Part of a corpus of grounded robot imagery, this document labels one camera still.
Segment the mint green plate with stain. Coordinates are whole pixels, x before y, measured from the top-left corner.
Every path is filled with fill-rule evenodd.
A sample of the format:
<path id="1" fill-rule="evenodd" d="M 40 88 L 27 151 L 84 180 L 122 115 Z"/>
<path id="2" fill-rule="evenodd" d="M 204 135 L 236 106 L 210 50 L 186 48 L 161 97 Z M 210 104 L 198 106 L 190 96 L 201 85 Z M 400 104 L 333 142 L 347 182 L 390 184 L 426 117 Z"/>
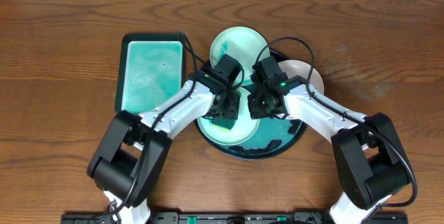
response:
<path id="1" fill-rule="evenodd" d="M 214 67 L 224 54 L 237 60 L 244 69 L 242 86 L 252 84 L 250 76 L 259 52 L 267 41 L 257 31 L 244 26 L 227 28 L 219 33 L 210 47 L 210 64 Z"/>

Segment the green yellow sponge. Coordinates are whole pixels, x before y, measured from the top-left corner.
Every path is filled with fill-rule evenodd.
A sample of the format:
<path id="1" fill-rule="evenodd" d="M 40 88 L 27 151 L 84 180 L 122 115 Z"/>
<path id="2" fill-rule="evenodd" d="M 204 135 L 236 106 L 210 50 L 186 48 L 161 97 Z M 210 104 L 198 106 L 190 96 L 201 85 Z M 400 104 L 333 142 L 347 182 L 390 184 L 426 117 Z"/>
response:
<path id="1" fill-rule="evenodd" d="M 217 118 L 210 121 L 211 125 L 223 131 L 231 131 L 236 123 L 235 119 Z"/>

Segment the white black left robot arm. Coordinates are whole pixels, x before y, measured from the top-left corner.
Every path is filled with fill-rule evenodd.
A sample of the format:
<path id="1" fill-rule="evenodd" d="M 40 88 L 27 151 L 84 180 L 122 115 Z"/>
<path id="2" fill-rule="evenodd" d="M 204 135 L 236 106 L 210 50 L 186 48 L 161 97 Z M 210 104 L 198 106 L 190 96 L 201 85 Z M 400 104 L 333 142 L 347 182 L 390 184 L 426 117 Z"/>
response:
<path id="1" fill-rule="evenodd" d="M 191 75 L 177 94 L 152 110 L 120 111 L 92 156 L 87 174 L 110 200 L 106 223 L 146 223 L 172 140 L 198 117 L 237 117 L 240 95 L 230 80 Z"/>

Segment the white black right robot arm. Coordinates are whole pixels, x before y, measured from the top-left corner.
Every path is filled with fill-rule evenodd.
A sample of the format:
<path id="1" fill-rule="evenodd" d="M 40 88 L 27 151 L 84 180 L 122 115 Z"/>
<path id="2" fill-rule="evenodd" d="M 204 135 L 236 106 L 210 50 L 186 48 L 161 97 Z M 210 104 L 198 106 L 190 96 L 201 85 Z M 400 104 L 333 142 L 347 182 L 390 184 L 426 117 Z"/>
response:
<path id="1" fill-rule="evenodd" d="M 330 208 L 333 223 L 367 223 L 388 199 L 408 184 L 417 185 L 392 120 L 367 116 L 319 93 L 304 78 L 265 80 L 248 96 L 254 119 L 293 117 L 331 145 L 343 189 Z"/>

